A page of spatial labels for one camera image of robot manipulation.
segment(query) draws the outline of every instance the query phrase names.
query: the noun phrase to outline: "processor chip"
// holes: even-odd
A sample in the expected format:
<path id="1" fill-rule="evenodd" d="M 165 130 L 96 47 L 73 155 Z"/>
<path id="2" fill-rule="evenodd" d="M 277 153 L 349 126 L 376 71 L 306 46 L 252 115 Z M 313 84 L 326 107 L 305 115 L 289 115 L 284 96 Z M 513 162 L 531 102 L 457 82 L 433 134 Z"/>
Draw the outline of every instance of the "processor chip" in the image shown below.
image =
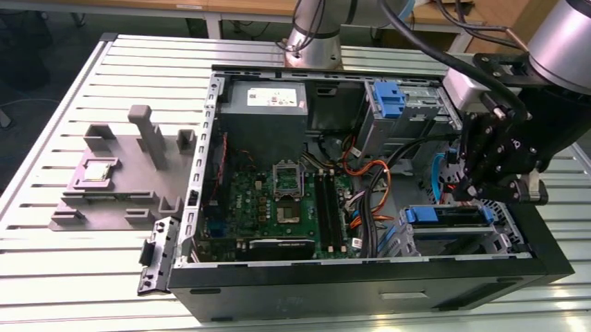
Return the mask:
<path id="1" fill-rule="evenodd" d="M 89 163 L 84 171 L 85 182 L 101 182 L 106 180 L 110 163 Z"/>
<path id="2" fill-rule="evenodd" d="M 292 199 L 281 199 L 277 202 L 277 223 L 300 222 L 300 202 Z"/>

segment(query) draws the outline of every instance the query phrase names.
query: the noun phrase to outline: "power supply label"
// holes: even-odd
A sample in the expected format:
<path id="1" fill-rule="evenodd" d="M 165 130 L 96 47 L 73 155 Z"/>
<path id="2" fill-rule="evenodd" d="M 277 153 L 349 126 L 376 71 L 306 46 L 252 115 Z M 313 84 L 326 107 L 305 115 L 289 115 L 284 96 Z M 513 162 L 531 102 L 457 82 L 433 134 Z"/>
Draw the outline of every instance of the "power supply label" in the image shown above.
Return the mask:
<path id="1" fill-rule="evenodd" d="M 294 89 L 248 89 L 248 106 L 297 107 Z"/>

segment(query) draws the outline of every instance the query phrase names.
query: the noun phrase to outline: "sticker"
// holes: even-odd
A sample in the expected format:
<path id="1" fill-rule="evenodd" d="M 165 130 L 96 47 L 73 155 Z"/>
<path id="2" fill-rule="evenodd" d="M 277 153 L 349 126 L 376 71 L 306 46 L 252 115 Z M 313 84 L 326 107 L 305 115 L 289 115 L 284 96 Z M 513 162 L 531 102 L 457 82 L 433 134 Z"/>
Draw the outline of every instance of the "sticker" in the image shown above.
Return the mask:
<path id="1" fill-rule="evenodd" d="M 353 237 L 353 238 L 352 238 L 352 242 L 350 242 L 350 246 L 352 246 L 354 249 L 361 249 L 361 246 L 362 246 L 362 240 L 361 240 L 361 239 L 357 239 L 356 237 Z"/>
<path id="2" fill-rule="evenodd" d="M 297 107 L 294 89 L 248 89 L 248 106 Z"/>
<path id="3" fill-rule="evenodd" d="M 350 148 L 350 153 L 354 157 L 358 158 L 358 156 L 361 155 L 361 152 L 358 151 L 358 149 L 356 147 Z"/>
<path id="4" fill-rule="evenodd" d="M 181 8 L 181 9 L 202 9 L 201 6 L 194 6 L 194 5 L 176 5 L 176 8 Z"/>

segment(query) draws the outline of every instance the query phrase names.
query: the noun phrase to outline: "expansion slot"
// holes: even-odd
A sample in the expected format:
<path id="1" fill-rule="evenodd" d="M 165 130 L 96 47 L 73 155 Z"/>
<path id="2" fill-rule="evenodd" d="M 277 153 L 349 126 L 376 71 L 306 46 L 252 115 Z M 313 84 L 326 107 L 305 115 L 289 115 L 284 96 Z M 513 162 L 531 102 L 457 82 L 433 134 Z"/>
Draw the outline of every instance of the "expansion slot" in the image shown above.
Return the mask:
<path id="1" fill-rule="evenodd" d="M 320 231 L 320 248 L 326 251 L 332 250 L 330 246 L 330 223 L 328 220 L 328 204 L 324 196 L 324 180 L 325 176 L 317 174 L 313 176 L 313 189 L 316 191 L 316 215 Z"/>

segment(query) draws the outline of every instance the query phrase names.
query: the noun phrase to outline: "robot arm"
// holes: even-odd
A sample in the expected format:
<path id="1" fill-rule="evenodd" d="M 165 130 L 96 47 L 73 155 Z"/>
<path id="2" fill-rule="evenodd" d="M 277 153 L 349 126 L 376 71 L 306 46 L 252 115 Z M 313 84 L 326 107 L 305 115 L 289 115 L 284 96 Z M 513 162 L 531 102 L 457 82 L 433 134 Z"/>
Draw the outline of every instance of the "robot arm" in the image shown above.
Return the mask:
<path id="1" fill-rule="evenodd" d="M 390 9 L 406 17 L 413 0 L 388 0 Z M 290 67 L 337 68 L 340 66 L 338 32 L 342 24 L 386 26 L 388 18 L 377 0 L 298 0 L 293 28 L 286 40 L 285 61 Z"/>
<path id="2" fill-rule="evenodd" d="M 455 199 L 547 203 L 539 173 L 591 128 L 591 2 L 561 0 L 528 49 L 512 56 L 476 54 L 473 64 L 517 95 L 528 116 L 477 82 L 449 70 L 443 85 L 463 113 L 463 175 Z M 473 105 L 484 105 L 484 110 Z"/>
<path id="3" fill-rule="evenodd" d="M 449 66 L 443 86 L 463 118 L 463 176 L 455 200 L 545 204 L 539 173 L 591 128 L 591 1 L 560 0 L 529 42 L 529 52 L 476 54 L 473 67 L 413 35 L 398 19 L 412 7 L 413 0 L 300 0 L 286 64 L 337 68 L 340 25 L 389 22 L 427 55 Z"/>

